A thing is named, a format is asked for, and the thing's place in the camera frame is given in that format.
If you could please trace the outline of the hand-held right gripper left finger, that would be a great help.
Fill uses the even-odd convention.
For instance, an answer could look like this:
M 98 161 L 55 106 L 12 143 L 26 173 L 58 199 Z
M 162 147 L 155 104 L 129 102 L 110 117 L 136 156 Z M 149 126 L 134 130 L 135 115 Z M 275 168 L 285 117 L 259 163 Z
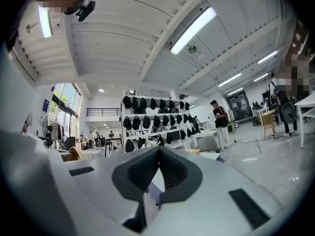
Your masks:
M 52 186 L 49 232 L 54 236 L 158 236 L 160 221 L 148 224 L 144 192 L 148 170 L 159 149 L 147 148 L 114 157 L 64 162 L 48 150 Z

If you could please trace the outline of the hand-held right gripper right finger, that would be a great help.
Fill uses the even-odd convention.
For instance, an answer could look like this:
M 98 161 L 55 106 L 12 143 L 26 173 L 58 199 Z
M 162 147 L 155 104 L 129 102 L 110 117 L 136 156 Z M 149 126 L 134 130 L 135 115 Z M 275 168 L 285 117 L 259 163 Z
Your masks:
M 201 184 L 185 201 L 162 204 L 147 235 L 242 236 L 282 210 L 272 194 L 234 168 L 178 149 L 171 152 L 201 170 Z

